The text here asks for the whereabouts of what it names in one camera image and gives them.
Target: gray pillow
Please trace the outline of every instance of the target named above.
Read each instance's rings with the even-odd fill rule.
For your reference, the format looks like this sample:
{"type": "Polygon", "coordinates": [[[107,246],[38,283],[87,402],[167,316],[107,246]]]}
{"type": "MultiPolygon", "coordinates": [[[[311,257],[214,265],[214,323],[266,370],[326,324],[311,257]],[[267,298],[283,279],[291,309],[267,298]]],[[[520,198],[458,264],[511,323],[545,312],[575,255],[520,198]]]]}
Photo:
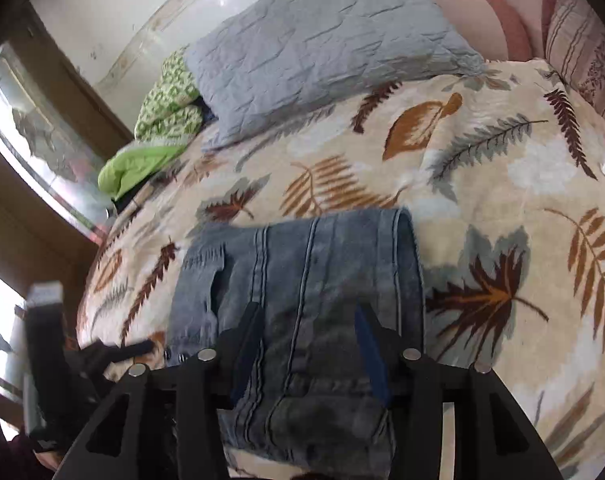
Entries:
{"type": "Polygon", "coordinates": [[[220,119],[211,148],[389,80],[483,68],[431,0],[259,0],[185,61],[220,119]]]}

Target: black metal frame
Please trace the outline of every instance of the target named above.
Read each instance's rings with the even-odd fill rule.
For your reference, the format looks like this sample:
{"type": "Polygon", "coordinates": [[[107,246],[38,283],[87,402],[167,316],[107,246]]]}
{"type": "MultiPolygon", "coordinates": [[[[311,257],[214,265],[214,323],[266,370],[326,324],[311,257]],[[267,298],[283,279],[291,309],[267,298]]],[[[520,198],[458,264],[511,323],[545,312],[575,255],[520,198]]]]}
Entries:
{"type": "MultiPolygon", "coordinates": [[[[264,320],[262,307],[250,303],[215,349],[171,368],[132,366],[90,415],[54,479],[227,480],[217,410],[233,409],[243,396],[264,320]]],[[[455,480],[562,478],[490,367],[436,363],[415,341],[383,328],[370,306],[356,308],[355,330],[373,393],[393,421],[391,480],[439,478],[443,402],[456,406],[455,480]]],[[[106,366],[107,355],[120,356],[100,348],[92,355],[83,362],[93,363],[95,372],[106,366]]],[[[605,480],[605,469],[598,480],[605,480]]]]}

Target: quilted pillowcase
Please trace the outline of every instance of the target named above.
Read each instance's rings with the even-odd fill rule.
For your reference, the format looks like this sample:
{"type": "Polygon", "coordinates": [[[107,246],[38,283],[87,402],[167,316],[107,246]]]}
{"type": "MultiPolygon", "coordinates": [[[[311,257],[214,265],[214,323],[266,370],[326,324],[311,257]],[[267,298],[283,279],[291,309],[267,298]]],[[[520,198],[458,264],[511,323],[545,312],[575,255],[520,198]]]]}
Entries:
{"type": "Polygon", "coordinates": [[[586,0],[557,0],[547,60],[605,119],[605,27],[586,0]]]}
{"type": "Polygon", "coordinates": [[[221,148],[390,80],[477,75],[431,0],[259,0],[186,49],[221,148]]]}

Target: jeans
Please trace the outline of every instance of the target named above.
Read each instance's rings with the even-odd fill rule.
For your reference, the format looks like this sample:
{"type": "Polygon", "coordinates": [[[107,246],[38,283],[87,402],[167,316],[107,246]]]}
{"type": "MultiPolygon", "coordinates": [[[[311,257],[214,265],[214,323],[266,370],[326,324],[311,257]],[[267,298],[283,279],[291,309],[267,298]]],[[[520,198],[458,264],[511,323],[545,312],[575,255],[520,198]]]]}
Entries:
{"type": "Polygon", "coordinates": [[[425,349],[425,301],[409,212],[367,209],[259,228],[206,224],[186,253],[167,366],[214,346],[249,301],[265,334],[247,391],[219,412],[227,446],[339,476],[386,476],[391,421],[371,394],[354,329],[369,303],[425,349]]]}

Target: leaf pattern bedspread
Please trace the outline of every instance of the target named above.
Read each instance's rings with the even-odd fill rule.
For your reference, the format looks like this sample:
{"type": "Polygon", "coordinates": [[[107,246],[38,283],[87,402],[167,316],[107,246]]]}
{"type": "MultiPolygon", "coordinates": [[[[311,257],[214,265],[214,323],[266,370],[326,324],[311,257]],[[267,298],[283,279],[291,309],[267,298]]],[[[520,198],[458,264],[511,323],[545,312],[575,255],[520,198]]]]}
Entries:
{"type": "Polygon", "coordinates": [[[203,222],[406,206],[429,353],[491,362],[565,478],[595,478],[605,463],[605,122],[546,62],[391,81],[203,154],[215,130],[113,227],[87,281],[81,346],[151,337],[156,351],[140,360],[163,365],[180,263],[203,222]]]}

